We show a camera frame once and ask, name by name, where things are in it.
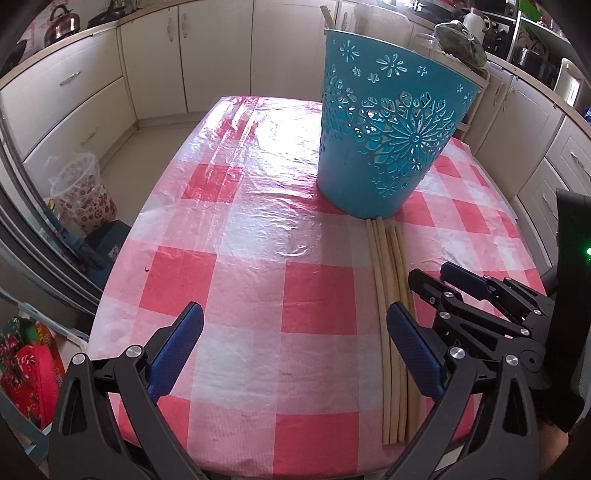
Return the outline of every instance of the drawer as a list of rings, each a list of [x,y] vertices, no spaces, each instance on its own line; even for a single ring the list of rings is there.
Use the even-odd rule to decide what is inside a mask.
[[[55,127],[24,162],[25,169],[42,197],[49,196],[46,162],[50,156],[92,152],[97,158],[135,123],[123,78],[92,96]]]
[[[569,190],[591,195],[591,139],[569,117],[564,119],[546,158]]]
[[[531,258],[534,260],[535,267],[538,270],[538,273],[542,275],[552,267],[552,263],[550,262],[546,248],[542,243],[540,234],[535,229],[534,222],[531,221],[530,216],[525,211],[525,207],[519,198],[513,198],[510,205],[517,215],[517,226],[521,231],[523,240],[525,240],[527,249],[530,251]]]
[[[6,85],[3,113],[21,159],[76,107],[121,76],[112,29],[61,48]]]
[[[518,195],[544,244],[552,265],[556,265],[558,261],[556,189],[568,190],[550,162],[543,158]]]

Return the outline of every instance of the drawer handle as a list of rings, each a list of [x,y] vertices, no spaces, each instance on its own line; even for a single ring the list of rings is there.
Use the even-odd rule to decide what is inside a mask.
[[[554,213],[554,210],[552,210],[552,206],[550,205],[550,202],[546,198],[546,195],[542,194],[542,200],[544,201],[544,205],[546,205],[546,208],[548,209],[548,211],[552,214],[552,216],[555,219],[558,220],[558,216]]]
[[[587,178],[589,179],[589,181],[591,181],[591,173],[589,173],[587,171],[587,169],[585,168],[585,165],[583,164],[583,162],[581,162],[580,158],[577,157],[577,155],[575,155],[573,152],[570,153],[572,155],[572,157],[574,158],[575,162],[577,163],[577,165],[579,166],[579,168],[581,170],[583,170],[583,172],[585,173],[585,175],[587,175]]]
[[[72,75],[70,75],[68,78],[66,78],[64,81],[60,82],[60,87],[63,87],[64,85],[67,85],[68,83],[70,83],[72,80],[74,80],[76,77],[78,77],[79,74],[82,73],[82,70],[76,73],[72,73]]]
[[[86,138],[86,140],[84,140],[84,141],[80,142],[80,146],[83,146],[83,145],[85,145],[86,143],[88,143],[88,141],[89,141],[89,140],[90,140],[92,137],[94,137],[94,136],[97,134],[97,132],[98,132],[98,131],[99,131],[99,127],[96,127],[96,128],[94,129],[94,131],[93,131],[93,132],[92,132],[92,133],[91,133],[91,134],[90,134],[90,135],[89,135],[89,136]]]

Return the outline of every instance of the kitchen appliance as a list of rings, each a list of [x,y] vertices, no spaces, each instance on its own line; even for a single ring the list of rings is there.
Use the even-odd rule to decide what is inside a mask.
[[[56,17],[56,12],[60,9],[62,12]],[[46,47],[80,31],[80,17],[77,14],[73,14],[65,5],[55,7],[51,12],[49,21],[51,24],[45,33]]]
[[[419,0],[412,13],[434,24],[439,24],[459,20],[462,10],[453,0]]]
[[[480,43],[484,41],[484,34],[492,28],[491,19],[477,8],[471,8],[464,17],[464,26]]]
[[[513,65],[529,73],[536,80],[552,88],[557,72],[543,56],[528,48],[520,48],[513,57]]]
[[[581,114],[591,105],[589,82],[583,72],[569,59],[562,59],[554,91]]]
[[[125,0],[111,0],[109,7],[106,11],[98,14],[95,17],[92,17],[88,21],[87,28],[97,27],[98,25],[102,25],[109,22],[114,22],[115,20],[119,20],[123,18],[127,13],[125,12],[126,8]]]
[[[475,7],[491,14],[517,18],[517,0],[473,0]]]
[[[25,49],[27,48],[27,40],[21,40],[19,43],[15,45],[12,49],[11,54],[8,57],[8,60],[4,64],[4,67],[0,69],[0,77],[4,77],[8,72],[10,72],[14,67],[18,65],[18,62],[21,61],[22,56],[25,54]]]

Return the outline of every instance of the cabinet handle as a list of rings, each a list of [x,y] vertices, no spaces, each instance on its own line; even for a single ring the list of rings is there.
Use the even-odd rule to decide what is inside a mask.
[[[505,104],[507,103],[507,100],[509,100],[509,97],[515,93],[515,88],[512,88],[511,90],[509,90],[509,93],[507,94],[507,96],[505,97],[505,100],[503,101],[503,112],[505,112]]]
[[[577,163],[577,165],[579,166],[579,168],[581,170],[583,170],[583,172],[585,173],[585,175],[587,175],[587,178],[589,178],[589,181],[591,181],[591,173],[589,173],[587,171],[587,169],[585,168],[584,163],[581,162],[581,159],[579,157],[577,157],[577,155],[575,155],[572,150],[570,151],[570,156],[574,158],[574,160]]]
[[[505,82],[501,82],[499,84],[499,86],[496,88],[496,92],[495,92],[495,100],[493,101],[493,105],[496,106],[496,101],[499,99],[499,92],[501,91],[501,89],[506,85]]]
[[[546,205],[546,208],[548,209],[548,211],[552,214],[552,216],[555,219],[558,220],[558,216],[554,213],[554,210],[552,210],[550,202],[546,199],[546,195],[542,194],[542,200],[544,201],[544,205]]]
[[[78,77],[79,74],[82,73],[82,70],[76,73],[72,73],[72,75],[70,75],[68,78],[66,78],[64,81],[60,82],[60,87],[63,87],[64,85],[67,85],[68,83],[70,83],[72,80],[74,80],[76,77]]]
[[[187,14],[182,16],[181,30],[183,31],[183,38],[187,38]]]
[[[84,141],[80,142],[80,146],[82,147],[83,145],[85,145],[86,143],[88,143],[88,141],[89,141],[89,140],[90,140],[92,137],[94,137],[94,136],[97,134],[97,132],[98,132],[98,131],[99,131],[99,127],[96,127],[96,128],[94,129],[94,131],[93,131],[93,132],[92,132],[92,133],[91,133],[91,134],[90,134],[90,135],[89,135],[89,136],[86,138],[86,140],[84,140]]]
[[[166,31],[168,32],[168,39],[173,41],[173,19],[172,17],[168,19],[168,26],[166,27]]]

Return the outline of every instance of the floor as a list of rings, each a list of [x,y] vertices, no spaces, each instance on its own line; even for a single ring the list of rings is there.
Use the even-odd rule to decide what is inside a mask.
[[[136,130],[101,171],[119,220],[132,226],[174,154],[196,123]]]

